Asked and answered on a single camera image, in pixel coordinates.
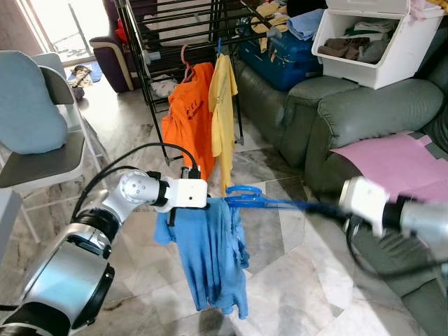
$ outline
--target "orange shirt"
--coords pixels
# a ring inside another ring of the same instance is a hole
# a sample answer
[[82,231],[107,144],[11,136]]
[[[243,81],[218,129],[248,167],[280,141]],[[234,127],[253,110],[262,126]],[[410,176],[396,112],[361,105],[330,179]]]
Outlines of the orange shirt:
[[[195,75],[187,83],[179,84],[169,96],[171,113],[162,119],[163,140],[184,147],[201,167],[201,179],[207,180],[215,165],[211,154],[211,120],[209,87],[213,65],[201,63],[193,67]],[[185,165],[190,158],[183,154]]]

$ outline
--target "black cable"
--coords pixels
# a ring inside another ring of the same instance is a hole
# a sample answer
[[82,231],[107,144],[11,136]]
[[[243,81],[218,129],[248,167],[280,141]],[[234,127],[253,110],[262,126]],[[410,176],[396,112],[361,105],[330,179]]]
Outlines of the black cable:
[[9,305],[9,304],[0,304],[0,312],[13,312],[19,306]]
[[75,205],[75,209],[73,210],[73,213],[71,215],[71,222],[75,221],[76,218],[76,214],[79,212],[79,210],[81,209],[81,206],[83,205],[85,199],[87,198],[87,196],[89,195],[89,193],[93,190],[93,188],[95,188],[95,186],[101,182],[103,179],[105,179],[107,176],[111,175],[112,173],[115,173],[118,170],[123,170],[123,169],[137,169],[136,167],[133,166],[119,166],[116,167],[114,169],[105,171],[103,174],[101,174],[101,172],[99,172],[97,175],[93,176],[92,180],[90,180],[90,182],[86,185],[86,187],[84,188],[83,192],[81,193],[80,197],[78,198],[78,201],[76,202]]
[[421,273],[423,271],[429,270],[434,267],[441,266],[442,264],[448,263],[448,259],[446,260],[433,260],[429,262],[425,262],[424,264],[420,264],[417,266],[405,268],[405,269],[399,269],[398,271],[392,271],[392,272],[375,272],[370,269],[368,269],[366,266],[363,265],[363,263],[360,261],[359,257],[356,255],[356,252],[354,251],[354,245],[353,245],[353,237],[355,234],[356,227],[361,225],[363,222],[363,219],[357,216],[352,216],[349,221],[349,226],[347,228],[346,232],[346,243],[347,248],[349,249],[350,255],[353,258],[353,261],[355,262],[356,266],[358,266],[364,273],[368,274],[371,277],[374,277],[376,279],[382,279],[382,280],[391,280],[391,279],[397,279],[400,277],[405,277],[408,275],[413,275],[417,273]]
[[133,166],[121,166],[121,167],[117,167],[115,168],[115,170],[112,169],[112,171],[108,171],[110,170],[114,165],[116,165],[117,163],[119,163],[119,161],[124,160],[125,158],[127,158],[128,156],[134,154],[137,151],[140,151],[143,148],[146,147],[153,147],[153,146],[166,146],[166,147],[171,147],[171,148],[175,148],[180,150],[181,152],[184,152],[191,160],[192,162],[192,171],[193,172],[197,172],[198,178],[199,176],[199,169],[197,168],[197,163],[195,158],[193,157],[193,155],[186,149],[174,145],[172,143],[162,143],[162,142],[150,142],[150,143],[145,143],[144,145],[138,146],[132,150],[130,150],[129,152],[123,154],[122,156],[120,156],[118,159],[112,161],[112,163],[108,164],[105,168],[103,168],[97,175],[95,175],[92,180],[87,184],[87,186],[84,188],[83,192],[81,193],[80,197],[78,198],[78,201],[76,202],[75,208],[73,210],[73,213],[71,215],[71,222],[75,221],[76,218],[76,214],[79,212],[79,210],[81,209],[81,206],[83,205],[85,198],[88,196],[88,194],[90,193],[90,191],[92,191],[92,189],[101,181],[103,180],[105,177],[107,177],[108,175],[112,174],[113,172],[116,172],[117,170],[120,169],[136,169]]

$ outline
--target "folded clothes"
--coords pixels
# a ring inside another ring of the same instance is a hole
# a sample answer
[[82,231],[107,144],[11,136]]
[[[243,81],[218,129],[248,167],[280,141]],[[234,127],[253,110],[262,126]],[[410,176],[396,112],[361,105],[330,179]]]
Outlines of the folded clothes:
[[[259,5],[259,7],[257,7],[257,11],[264,18],[269,19],[269,23],[272,26],[276,27],[280,32],[283,33],[288,30],[286,22],[288,21],[289,16],[287,16],[286,14],[286,6],[279,7],[278,3],[274,2],[264,3],[263,5]],[[269,31],[269,28],[267,28],[263,23],[261,23],[258,17],[252,18],[251,27],[252,30],[257,34],[266,33]],[[267,38],[262,37],[260,38],[259,42],[260,42],[260,51],[261,53],[264,53],[267,50]]]
[[371,21],[371,22],[358,22],[355,24],[354,30],[372,30],[374,32],[379,33],[389,33],[390,31],[394,30],[396,27],[396,21],[394,20],[388,20],[388,19],[382,19],[377,21]]
[[373,41],[359,48],[359,62],[376,64],[383,57],[388,41]]
[[359,48],[366,46],[370,39],[365,37],[357,38],[329,38],[325,45],[318,48],[318,52],[324,55],[343,57],[348,60],[357,60]]
[[323,12],[323,9],[316,9],[290,18],[288,20],[289,31],[299,40],[309,40],[317,32]]
[[343,38],[355,38],[355,37],[367,37],[371,41],[386,40],[388,38],[387,33],[379,33],[375,30],[355,30],[354,27],[345,29],[345,35]]
[[151,83],[151,87],[156,95],[160,98],[171,96],[171,94],[174,92],[174,89],[178,85],[177,80],[171,78],[168,75],[160,75],[158,77],[155,77],[154,80],[156,81]]

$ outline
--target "purple chair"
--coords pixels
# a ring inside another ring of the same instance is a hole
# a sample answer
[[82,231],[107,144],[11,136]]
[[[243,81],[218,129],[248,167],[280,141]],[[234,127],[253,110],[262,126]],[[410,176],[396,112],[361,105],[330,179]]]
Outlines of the purple chair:
[[126,92],[140,88],[140,80],[137,76],[132,54],[127,45],[123,46],[115,33],[119,18],[115,3],[113,0],[103,0],[103,5],[109,18],[108,34],[90,39],[93,53],[115,92]]

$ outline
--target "light blue cushion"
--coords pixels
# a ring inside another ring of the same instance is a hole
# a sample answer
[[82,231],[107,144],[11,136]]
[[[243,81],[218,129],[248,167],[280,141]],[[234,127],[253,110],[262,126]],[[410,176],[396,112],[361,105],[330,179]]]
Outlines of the light blue cushion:
[[38,65],[19,51],[0,51],[0,142],[37,154],[60,148],[66,138],[67,124]]

